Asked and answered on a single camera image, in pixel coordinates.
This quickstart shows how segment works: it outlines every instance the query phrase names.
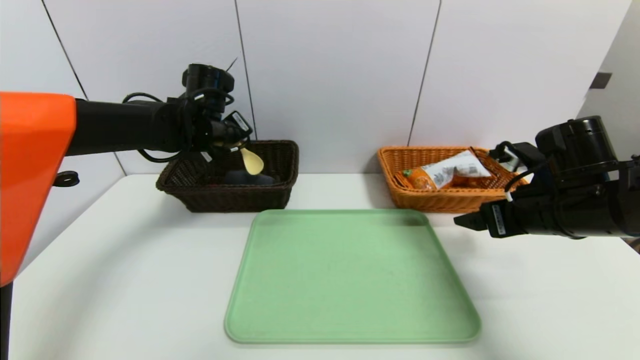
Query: panel seam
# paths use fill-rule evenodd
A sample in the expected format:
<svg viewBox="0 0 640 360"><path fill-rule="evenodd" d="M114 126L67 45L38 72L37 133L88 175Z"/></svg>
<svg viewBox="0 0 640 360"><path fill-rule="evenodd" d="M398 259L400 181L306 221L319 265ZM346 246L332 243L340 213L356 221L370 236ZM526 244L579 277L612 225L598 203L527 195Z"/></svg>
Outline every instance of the panel seam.
<svg viewBox="0 0 640 360"><path fill-rule="evenodd" d="M413 111L413 120L411 122L411 129L409 130L409 140L406 145L411 144L411 136L413 134L413 126L415 125L415 118L418 115L418 107L420 106L420 97L422 96L422 88L424 87L424 80L427 76L427 67L429 66L429 59L431 57L431 50L433 50L433 40L436 38L436 28L438 27L438 19L440 18L440 9L442 7L442 0L438 3L438 12L436 13L436 21L433 23L433 33L431 34L431 41L429 42L429 51L427 52L427 60L424 64L424 72L422 73L422 82L420 83L420 90L418 90L418 99L415 102L415 109Z"/></svg>

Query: yellow spoon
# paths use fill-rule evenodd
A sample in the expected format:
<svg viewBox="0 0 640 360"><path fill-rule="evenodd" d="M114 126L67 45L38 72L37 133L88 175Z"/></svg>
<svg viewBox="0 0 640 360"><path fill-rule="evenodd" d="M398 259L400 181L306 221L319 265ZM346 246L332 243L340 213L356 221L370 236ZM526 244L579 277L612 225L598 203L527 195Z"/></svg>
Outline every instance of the yellow spoon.
<svg viewBox="0 0 640 360"><path fill-rule="evenodd" d="M264 161L260 159L260 156L257 156L254 152L245 148L240 149L240 153L242 154L244 167L249 174L257 175L262 172Z"/></svg>

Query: barcode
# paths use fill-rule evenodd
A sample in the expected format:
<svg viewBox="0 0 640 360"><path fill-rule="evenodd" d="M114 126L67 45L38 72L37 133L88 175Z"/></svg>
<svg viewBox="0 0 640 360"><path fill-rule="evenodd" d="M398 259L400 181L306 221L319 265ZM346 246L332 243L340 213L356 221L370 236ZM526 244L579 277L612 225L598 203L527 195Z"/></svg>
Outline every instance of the barcode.
<svg viewBox="0 0 640 360"><path fill-rule="evenodd" d="M433 176L433 182L436 183L436 187L439 189L444 183L444 175L437 173Z"/></svg>

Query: white table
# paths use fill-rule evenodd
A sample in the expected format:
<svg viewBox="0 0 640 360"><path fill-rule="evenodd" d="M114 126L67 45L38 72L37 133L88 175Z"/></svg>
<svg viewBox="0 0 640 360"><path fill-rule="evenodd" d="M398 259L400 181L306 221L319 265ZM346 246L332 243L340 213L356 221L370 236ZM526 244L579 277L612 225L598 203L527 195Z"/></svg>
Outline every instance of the white table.
<svg viewBox="0 0 640 360"><path fill-rule="evenodd" d="M122 179L15 281L10 359L640 359L640 256L617 238L493 239L428 218L483 321L467 345L239 345L223 330L255 216ZM300 175L289 209L391 208L380 175Z"/></svg>

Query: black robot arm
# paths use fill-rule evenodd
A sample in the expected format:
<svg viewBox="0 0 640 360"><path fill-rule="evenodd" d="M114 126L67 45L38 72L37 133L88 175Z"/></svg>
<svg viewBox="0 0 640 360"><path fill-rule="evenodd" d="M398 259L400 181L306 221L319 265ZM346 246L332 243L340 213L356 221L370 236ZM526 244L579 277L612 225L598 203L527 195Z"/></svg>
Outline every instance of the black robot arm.
<svg viewBox="0 0 640 360"><path fill-rule="evenodd" d="M185 152L241 148L253 129L238 112L222 118L234 78L208 65L191 64L182 75L185 92L166 102L144 93L122 104L76 100L76 131L67 156L138 150L150 161L165 162ZM152 101L131 100L136 97ZM145 150L177 152L155 159Z"/></svg>
<svg viewBox="0 0 640 360"><path fill-rule="evenodd" d="M520 234L640 236L640 158L618 161L600 117L569 120L528 143L501 143L490 154L501 162L519 157L534 174L505 200L487 202L456 217L494 238ZM617 173L617 179L610 179Z"/></svg>

